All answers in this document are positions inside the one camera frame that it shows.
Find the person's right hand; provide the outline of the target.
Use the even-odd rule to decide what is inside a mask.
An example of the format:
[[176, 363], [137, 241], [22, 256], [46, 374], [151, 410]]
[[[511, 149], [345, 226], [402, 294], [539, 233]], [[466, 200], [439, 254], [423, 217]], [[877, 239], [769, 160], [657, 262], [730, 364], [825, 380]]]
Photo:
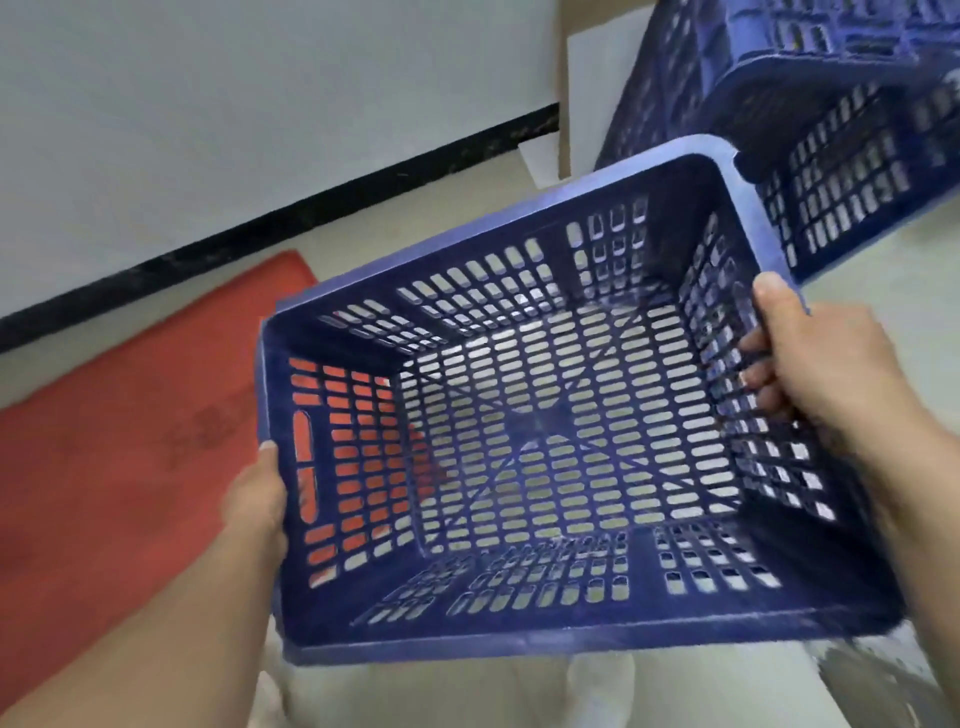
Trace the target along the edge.
[[760, 325], [745, 335], [740, 352], [758, 358], [739, 381], [755, 394], [762, 411], [776, 416], [797, 412], [834, 448], [853, 454], [846, 431], [858, 412], [897, 392], [918, 396], [869, 307], [821, 303], [809, 312], [813, 331], [808, 338], [766, 338]]

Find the person's left hand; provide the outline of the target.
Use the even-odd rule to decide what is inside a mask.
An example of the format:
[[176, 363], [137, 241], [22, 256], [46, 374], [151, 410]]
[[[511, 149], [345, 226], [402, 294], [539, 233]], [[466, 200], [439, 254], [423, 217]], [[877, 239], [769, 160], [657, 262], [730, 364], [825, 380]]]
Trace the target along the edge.
[[283, 530], [287, 492], [279, 471], [279, 448], [259, 444], [255, 460], [231, 483], [222, 503], [222, 532], [250, 547], [274, 568], [288, 550]]

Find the blue perforated plastic basket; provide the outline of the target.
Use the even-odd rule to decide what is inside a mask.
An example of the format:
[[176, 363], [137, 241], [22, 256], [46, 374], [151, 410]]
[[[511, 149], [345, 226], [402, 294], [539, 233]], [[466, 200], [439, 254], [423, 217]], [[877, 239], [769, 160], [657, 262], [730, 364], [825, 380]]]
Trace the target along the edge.
[[277, 306], [254, 360], [297, 666], [874, 636], [905, 602], [851, 470], [740, 382], [739, 153], [681, 137]]

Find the person's right forearm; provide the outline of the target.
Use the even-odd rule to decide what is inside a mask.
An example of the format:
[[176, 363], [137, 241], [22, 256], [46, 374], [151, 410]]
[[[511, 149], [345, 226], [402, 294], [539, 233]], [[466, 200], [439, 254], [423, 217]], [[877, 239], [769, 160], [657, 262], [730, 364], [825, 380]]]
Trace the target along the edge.
[[858, 412], [846, 438], [918, 641], [960, 723], [960, 437], [906, 390]]

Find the person's left forearm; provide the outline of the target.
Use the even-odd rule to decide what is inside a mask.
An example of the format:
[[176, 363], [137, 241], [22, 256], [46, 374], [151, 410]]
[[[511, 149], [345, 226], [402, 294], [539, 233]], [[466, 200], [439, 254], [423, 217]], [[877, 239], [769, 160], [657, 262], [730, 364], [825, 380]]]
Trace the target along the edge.
[[246, 728], [278, 526], [226, 525], [142, 610], [0, 715], [0, 728]]

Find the red floor mat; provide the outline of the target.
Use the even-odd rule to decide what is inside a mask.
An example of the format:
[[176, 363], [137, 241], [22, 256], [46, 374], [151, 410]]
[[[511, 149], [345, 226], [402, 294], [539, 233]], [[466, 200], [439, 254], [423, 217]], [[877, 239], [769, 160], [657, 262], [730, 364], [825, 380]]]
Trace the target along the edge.
[[214, 538], [257, 448], [260, 322], [315, 283], [283, 251], [0, 408], [0, 714]]

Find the stack of blue plastic baskets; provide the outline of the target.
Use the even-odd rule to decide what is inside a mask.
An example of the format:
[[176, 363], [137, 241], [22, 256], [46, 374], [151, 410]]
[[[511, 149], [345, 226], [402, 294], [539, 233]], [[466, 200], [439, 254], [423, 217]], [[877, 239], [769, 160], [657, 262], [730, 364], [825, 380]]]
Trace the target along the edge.
[[813, 280], [960, 191], [960, 0], [656, 0], [594, 167], [694, 134]]

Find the white board panel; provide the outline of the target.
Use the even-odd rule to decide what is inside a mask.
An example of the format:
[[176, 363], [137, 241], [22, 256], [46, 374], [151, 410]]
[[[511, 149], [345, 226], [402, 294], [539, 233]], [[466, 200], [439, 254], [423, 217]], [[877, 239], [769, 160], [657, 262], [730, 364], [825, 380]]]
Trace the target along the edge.
[[657, 0], [558, 0], [558, 130], [518, 146], [537, 189], [594, 170]]

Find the person's light trousers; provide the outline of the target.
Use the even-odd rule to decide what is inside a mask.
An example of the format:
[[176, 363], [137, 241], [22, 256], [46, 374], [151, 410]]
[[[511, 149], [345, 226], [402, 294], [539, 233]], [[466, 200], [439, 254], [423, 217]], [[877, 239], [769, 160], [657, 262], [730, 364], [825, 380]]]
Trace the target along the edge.
[[300, 667], [270, 625], [247, 728], [850, 728], [793, 642]]

